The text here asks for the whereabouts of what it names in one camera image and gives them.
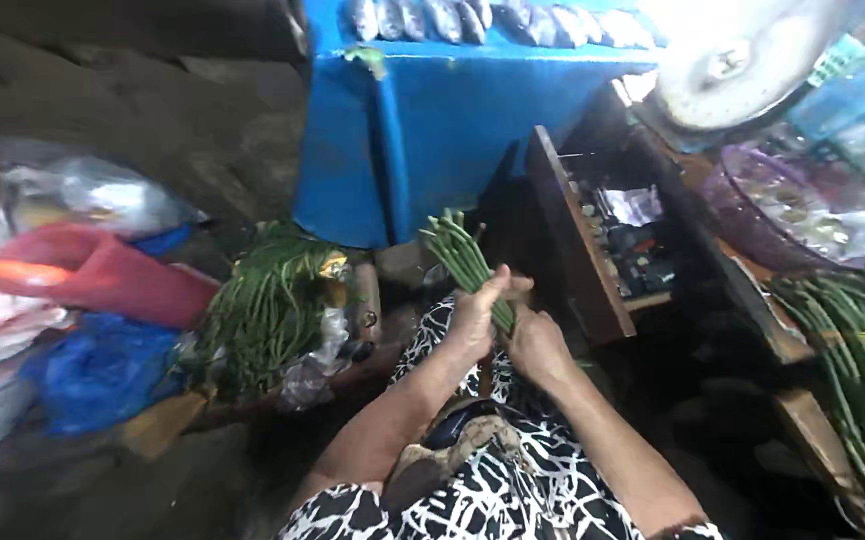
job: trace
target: fish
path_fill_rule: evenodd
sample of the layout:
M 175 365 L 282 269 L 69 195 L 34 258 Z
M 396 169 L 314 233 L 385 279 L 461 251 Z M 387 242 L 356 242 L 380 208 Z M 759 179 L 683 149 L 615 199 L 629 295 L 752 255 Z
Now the fish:
M 378 35 L 389 42 L 403 36 L 403 11 L 396 0 L 375 0 Z
M 526 0 L 500 0 L 496 8 L 510 30 L 524 32 L 529 28 L 532 11 Z
M 544 6 L 533 6 L 529 13 L 529 26 L 525 29 L 533 43 L 540 47 L 556 46 L 556 21 Z
M 596 13 L 595 20 L 599 22 L 599 26 L 602 27 L 605 34 L 612 39 L 614 47 L 656 48 L 653 34 L 643 28 L 643 25 L 639 24 L 632 13 L 619 9 L 609 9 L 602 13 Z
M 597 22 L 593 13 L 583 6 L 569 6 L 569 11 L 579 19 L 583 30 L 586 31 L 586 40 L 589 43 L 603 42 L 603 27 Z
M 489 30 L 492 27 L 492 7 L 489 6 L 489 0 L 466 0 L 466 2 L 475 10 L 479 22 L 482 23 L 482 30 Z
M 432 27 L 439 37 L 449 43 L 463 41 L 463 22 L 456 6 L 450 0 L 423 0 L 432 17 Z
M 402 12 L 402 32 L 414 42 L 426 40 L 426 18 L 423 9 L 413 0 L 398 0 Z
M 349 15 L 360 41 L 372 42 L 376 39 L 379 22 L 376 20 L 376 4 L 373 0 L 349 0 Z
M 549 12 L 559 27 L 559 35 L 563 38 L 562 43 L 572 48 L 589 43 L 589 36 L 583 28 L 583 23 L 568 7 L 556 4 L 549 8 Z
M 480 20 L 473 6 L 470 6 L 466 0 L 459 0 L 455 3 L 455 10 L 459 13 L 459 20 L 462 21 L 462 34 L 466 42 L 479 45 L 486 43 L 487 31 L 483 28 L 483 21 Z

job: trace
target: black and white patterned dress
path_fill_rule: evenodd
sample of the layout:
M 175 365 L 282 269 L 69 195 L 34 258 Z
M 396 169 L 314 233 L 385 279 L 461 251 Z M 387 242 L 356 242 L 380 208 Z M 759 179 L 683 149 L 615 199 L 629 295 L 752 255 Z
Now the black and white patterned dress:
M 445 336 L 454 299 L 436 304 L 392 375 L 394 384 Z M 565 417 L 534 386 L 513 372 L 501 350 L 493 352 L 492 399 L 519 415 L 507 420 L 519 432 L 524 459 L 535 473 L 503 460 L 491 442 L 458 469 L 452 485 L 421 498 L 399 515 L 380 508 L 379 496 L 355 484 L 317 493 L 296 509 L 282 540 L 420 540 L 439 538 L 539 538 L 635 540 L 642 533 L 583 453 Z M 459 390 L 478 395 L 479 368 Z M 712 523 L 672 534 L 681 540 L 723 536 Z

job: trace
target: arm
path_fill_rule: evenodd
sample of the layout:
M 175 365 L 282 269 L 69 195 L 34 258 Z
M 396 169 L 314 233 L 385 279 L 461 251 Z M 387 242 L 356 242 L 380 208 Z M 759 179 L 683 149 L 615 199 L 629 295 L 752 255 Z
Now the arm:
M 381 483 L 402 449 L 426 432 L 469 370 L 489 354 L 492 305 L 509 289 L 532 286 L 531 279 L 512 277 L 510 268 L 501 265 L 478 292 L 460 296 L 442 342 L 343 426 L 312 466 L 290 507 L 335 485 Z
M 524 306 L 509 351 L 518 371 L 549 394 L 583 451 L 646 537 L 706 520 L 676 471 L 629 425 L 573 362 L 562 331 Z

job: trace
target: hand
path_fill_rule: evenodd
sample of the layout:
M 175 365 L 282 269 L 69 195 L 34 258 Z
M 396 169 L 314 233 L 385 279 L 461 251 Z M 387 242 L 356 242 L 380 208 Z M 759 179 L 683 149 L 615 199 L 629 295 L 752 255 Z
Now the hand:
M 455 298 L 455 308 L 449 323 L 449 331 L 443 344 L 454 347 L 469 361 L 478 361 L 492 349 L 492 306 L 501 296 L 513 291 L 533 288 L 529 277 L 513 277 L 510 267 L 499 264 L 493 276 L 482 284 L 475 294 L 460 292 Z
M 509 343 L 509 360 L 520 374 L 552 394 L 554 387 L 583 372 L 573 362 L 562 330 L 553 317 L 516 305 L 516 327 Z

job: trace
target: blue table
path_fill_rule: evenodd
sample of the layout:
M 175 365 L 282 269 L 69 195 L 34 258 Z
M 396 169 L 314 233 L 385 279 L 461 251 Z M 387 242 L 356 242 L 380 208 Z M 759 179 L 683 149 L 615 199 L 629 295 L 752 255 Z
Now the blue table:
M 522 45 L 494 24 L 479 46 L 369 42 L 384 56 L 377 80 L 344 57 L 356 45 L 344 8 L 306 2 L 312 77 L 292 217 L 347 246 L 407 242 L 427 215 L 474 208 L 491 179 L 523 174 L 535 125 L 561 143 L 602 84 L 656 63 L 655 51 Z

